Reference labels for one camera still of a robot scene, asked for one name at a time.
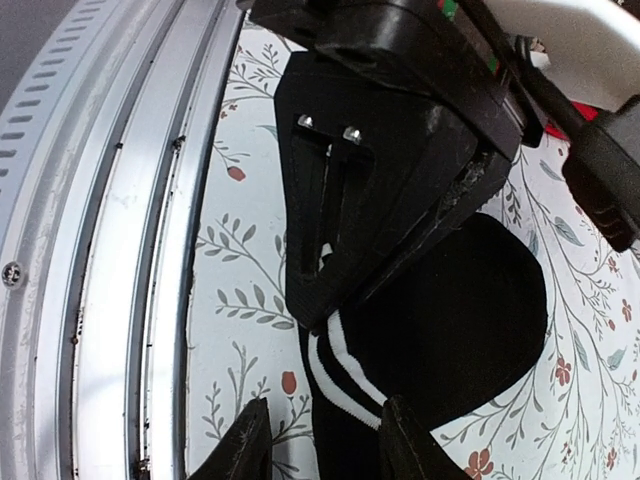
screw on metal rail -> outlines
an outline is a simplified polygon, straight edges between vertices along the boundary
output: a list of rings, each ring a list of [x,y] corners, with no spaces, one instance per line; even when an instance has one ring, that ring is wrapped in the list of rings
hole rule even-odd
[[[300,118],[298,118],[298,125],[304,128],[313,128],[313,118],[309,115],[300,115]]]
[[[20,288],[24,282],[24,271],[18,262],[9,262],[2,269],[2,283],[9,290]]]
[[[344,129],[342,138],[350,141],[351,143],[355,143],[356,145],[360,145],[360,142],[362,141],[362,133],[360,133],[360,130],[355,127],[347,127]]]

flower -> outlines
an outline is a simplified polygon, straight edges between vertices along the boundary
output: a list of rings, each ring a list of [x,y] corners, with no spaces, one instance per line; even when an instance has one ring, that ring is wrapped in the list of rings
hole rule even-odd
[[[631,305],[626,300],[622,300],[622,314],[627,322],[631,321]]]
[[[238,167],[227,168],[227,174],[229,174],[229,176],[236,182],[241,182],[242,180],[247,178],[247,175]]]
[[[616,463],[617,456],[618,456],[618,453],[616,452],[616,449],[611,447],[611,451],[607,454],[607,468],[609,470],[613,470],[613,467],[615,466],[615,463]]]
[[[485,448],[481,452],[473,452],[469,455],[469,466],[464,469],[464,473],[473,480],[482,480],[482,475],[489,475],[493,472],[493,462],[489,461],[489,449]]]
[[[618,273],[620,271],[620,269],[617,266],[618,264],[613,258],[609,257],[609,261],[607,263],[609,264],[609,271],[611,273]]]
[[[565,362],[562,357],[558,359],[556,378],[560,382],[561,386],[564,386],[565,383],[569,383],[569,380],[571,380],[571,364],[569,362]]]
[[[296,374],[293,372],[282,372],[282,390],[287,395],[293,395],[298,388]]]

screw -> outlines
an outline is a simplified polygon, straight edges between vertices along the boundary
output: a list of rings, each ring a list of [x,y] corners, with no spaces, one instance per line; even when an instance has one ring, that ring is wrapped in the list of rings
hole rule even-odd
[[[298,118],[298,125],[304,128],[313,128],[313,118],[309,115],[300,115],[300,118]]]
[[[360,133],[360,130],[355,127],[347,127],[344,129],[342,138],[350,141],[351,143],[355,143],[356,145],[360,145],[360,142],[362,141],[362,134]]]
[[[23,280],[22,266],[18,262],[9,262],[2,269],[2,283],[8,289],[20,288]]]

